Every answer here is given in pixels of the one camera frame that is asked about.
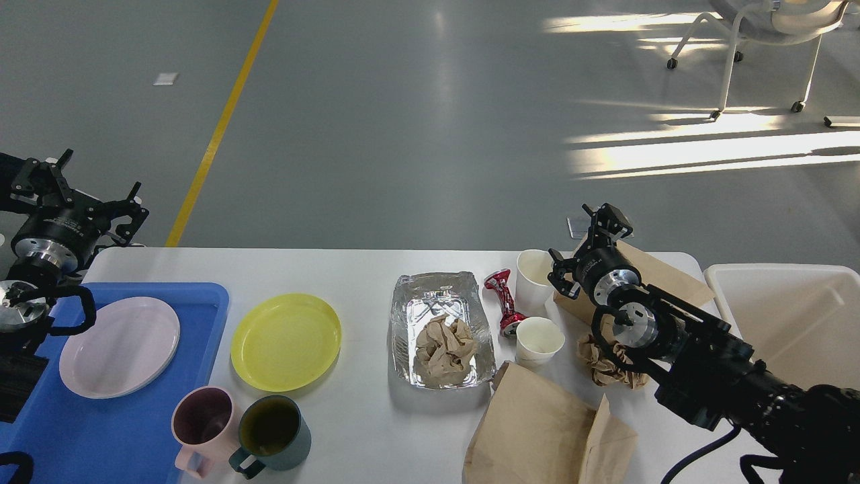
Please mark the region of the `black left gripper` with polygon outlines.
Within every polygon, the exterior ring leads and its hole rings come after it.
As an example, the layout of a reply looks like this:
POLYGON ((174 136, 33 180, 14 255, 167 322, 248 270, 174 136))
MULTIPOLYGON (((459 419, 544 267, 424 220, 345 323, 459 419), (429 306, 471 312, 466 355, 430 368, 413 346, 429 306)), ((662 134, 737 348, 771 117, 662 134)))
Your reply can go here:
POLYGON ((12 239, 16 257, 43 258, 58 268, 83 268, 101 236, 108 236, 116 245, 129 246, 146 221, 148 210, 137 199, 140 181, 133 184, 125 199, 89 206, 88 217, 71 209, 76 196, 62 168, 73 153, 67 149, 54 163, 9 157, 9 207, 37 209, 12 239))

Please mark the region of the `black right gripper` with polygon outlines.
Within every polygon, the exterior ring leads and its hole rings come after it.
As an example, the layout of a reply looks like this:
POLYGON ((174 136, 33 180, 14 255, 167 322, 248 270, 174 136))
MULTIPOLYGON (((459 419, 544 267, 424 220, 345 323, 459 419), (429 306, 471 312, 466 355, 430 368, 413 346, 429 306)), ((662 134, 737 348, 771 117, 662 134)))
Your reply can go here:
POLYGON ((614 248, 621 239, 632 236, 632 224, 616 206, 604 203, 598 208, 583 204, 590 226, 583 239, 587 252, 564 257, 549 248, 551 270, 548 281, 558 294, 570 300, 587 296, 590 300, 610 300, 611 294, 626 285, 626 258, 614 248))

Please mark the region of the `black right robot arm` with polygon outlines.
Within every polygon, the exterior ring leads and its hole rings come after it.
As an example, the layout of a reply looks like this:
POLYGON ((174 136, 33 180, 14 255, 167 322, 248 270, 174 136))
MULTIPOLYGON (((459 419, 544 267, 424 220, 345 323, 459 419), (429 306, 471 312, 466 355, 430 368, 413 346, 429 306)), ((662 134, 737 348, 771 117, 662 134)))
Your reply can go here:
POLYGON ((647 374, 655 398, 691 425, 709 431, 727 420, 724 437, 688 454, 663 477, 748 432, 766 454, 740 457, 741 474, 761 483, 758 469, 779 471, 781 483, 857 483, 859 409, 855 389, 818 384, 804 390, 752 361, 750 344, 727 321, 653 284, 621 254, 632 225, 609 203, 584 205, 589 229, 572 255, 550 249, 551 285, 594 306, 590 333, 618 370, 647 374))

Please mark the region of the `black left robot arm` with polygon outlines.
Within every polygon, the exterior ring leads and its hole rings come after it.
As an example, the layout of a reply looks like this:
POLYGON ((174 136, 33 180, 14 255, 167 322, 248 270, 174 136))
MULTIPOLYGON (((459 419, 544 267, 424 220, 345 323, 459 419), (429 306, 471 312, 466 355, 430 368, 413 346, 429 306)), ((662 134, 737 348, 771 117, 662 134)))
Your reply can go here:
POLYGON ((127 246, 148 217, 138 201, 141 183, 117 201, 101 201, 68 184, 55 162, 2 155, 2 211, 23 214, 10 240, 15 261, 2 277, 1 419, 12 424, 24 410, 47 360, 37 350, 48 336, 84 333, 95 325, 95 301, 74 277, 89 269, 99 240, 127 246))

